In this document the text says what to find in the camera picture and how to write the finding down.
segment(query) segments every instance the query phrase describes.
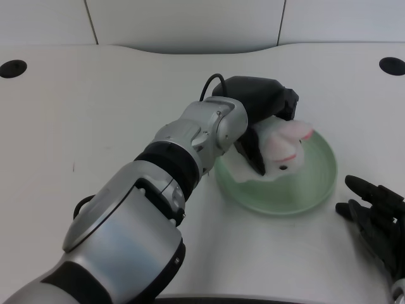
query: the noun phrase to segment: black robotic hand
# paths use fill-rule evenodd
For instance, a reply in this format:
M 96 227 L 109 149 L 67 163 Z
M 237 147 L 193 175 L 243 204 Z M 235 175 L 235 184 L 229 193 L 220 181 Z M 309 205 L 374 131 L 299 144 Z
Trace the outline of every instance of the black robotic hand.
M 348 175 L 345 183 L 371 208 L 354 199 L 337 203 L 336 212 L 356 223 L 365 245 L 379 257 L 393 280 L 405 277 L 405 203 L 404 198 L 384 186 L 374 186 Z
M 239 100 L 245 107 L 249 126 L 235 143 L 237 151 L 260 175 L 266 173 L 263 157 L 259 149 L 259 138 L 252 125 L 273 115 L 284 120 L 294 119 L 298 95 L 286 89 L 277 80 L 234 76 L 225 80 L 227 97 Z M 223 96 L 222 84 L 214 88 L 213 96 Z

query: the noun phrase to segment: black cable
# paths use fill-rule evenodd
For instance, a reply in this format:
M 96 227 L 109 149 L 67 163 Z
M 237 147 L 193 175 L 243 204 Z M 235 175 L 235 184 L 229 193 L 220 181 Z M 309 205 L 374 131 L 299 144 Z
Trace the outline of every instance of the black cable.
M 205 93 L 207 92 L 208 86 L 209 86 L 209 84 L 211 83 L 211 81 L 213 81 L 213 79 L 215 79 L 215 78 L 219 78 L 220 81 L 221 81 L 222 96 L 223 96 L 223 97 L 228 97 L 228 90 L 227 90 L 227 85 L 226 85 L 226 83 L 225 83 L 225 79 L 223 78 L 223 76 L 222 76 L 221 74 L 217 73 L 217 74 L 212 75 L 212 76 L 207 80 L 207 82 L 205 83 L 204 89 L 202 89 L 202 92 L 201 92 L 200 101 L 203 101 L 203 100 L 204 100 L 204 96 L 205 96 Z
M 81 201 L 78 202 L 78 204 L 77 204 L 76 207 L 75 207 L 75 210 L 73 211 L 73 219 L 76 218 L 76 216 L 78 215 L 80 209 L 81 209 L 86 203 L 88 203 L 89 201 L 91 201 L 93 197 L 94 197 L 94 195 L 90 195 L 90 196 L 88 196 L 88 197 L 86 197 L 86 198 L 84 198 L 84 199 L 82 199 Z

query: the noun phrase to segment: robotic hand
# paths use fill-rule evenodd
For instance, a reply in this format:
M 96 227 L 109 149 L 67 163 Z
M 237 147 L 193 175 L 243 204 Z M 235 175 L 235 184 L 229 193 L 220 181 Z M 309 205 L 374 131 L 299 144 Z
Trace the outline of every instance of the robotic hand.
M 366 247 L 379 258 L 393 281 L 392 297 L 403 303 L 405 295 L 405 203 L 404 198 L 384 186 L 374 186 L 359 177 L 345 178 L 348 188 L 371 203 L 361 206 L 354 199 L 337 203 L 336 212 L 356 223 Z
M 177 226 L 185 217 L 185 202 L 215 158 L 245 133 L 248 119 L 294 118 L 297 96 L 288 103 L 287 89 L 275 80 L 233 77 L 225 82 L 213 75 L 209 81 L 214 77 L 220 77 L 222 94 L 231 98 L 203 100 L 208 82 L 201 101 L 160 129 L 94 197 L 79 203 L 61 260 L 5 304 L 154 301 L 183 263 L 185 246 Z

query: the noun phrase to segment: white plush toy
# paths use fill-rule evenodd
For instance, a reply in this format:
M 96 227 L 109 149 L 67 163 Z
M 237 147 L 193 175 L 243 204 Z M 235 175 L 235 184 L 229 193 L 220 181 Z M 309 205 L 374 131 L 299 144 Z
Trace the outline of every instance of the white plush toy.
M 270 117 L 253 125 L 253 129 L 259 137 L 259 149 L 266 173 L 264 176 L 256 173 L 232 146 L 222 156 L 222 160 L 235 182 L 270 182 L 283 175 L 296 173 L 304 165 L 304 150 L 300 140 L 311 137 L 313 129 L 310 124 Z

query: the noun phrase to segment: silver robotic arm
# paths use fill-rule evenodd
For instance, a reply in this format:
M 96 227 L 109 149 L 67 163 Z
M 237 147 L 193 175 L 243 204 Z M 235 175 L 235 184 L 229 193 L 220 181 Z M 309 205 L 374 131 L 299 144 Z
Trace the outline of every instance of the silver robotic arm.
M 236 99 L 191 103 L 77 215 L 58 264 L 5 304 L 152 302 L 184 260 L 185 202 L 246 128 Z

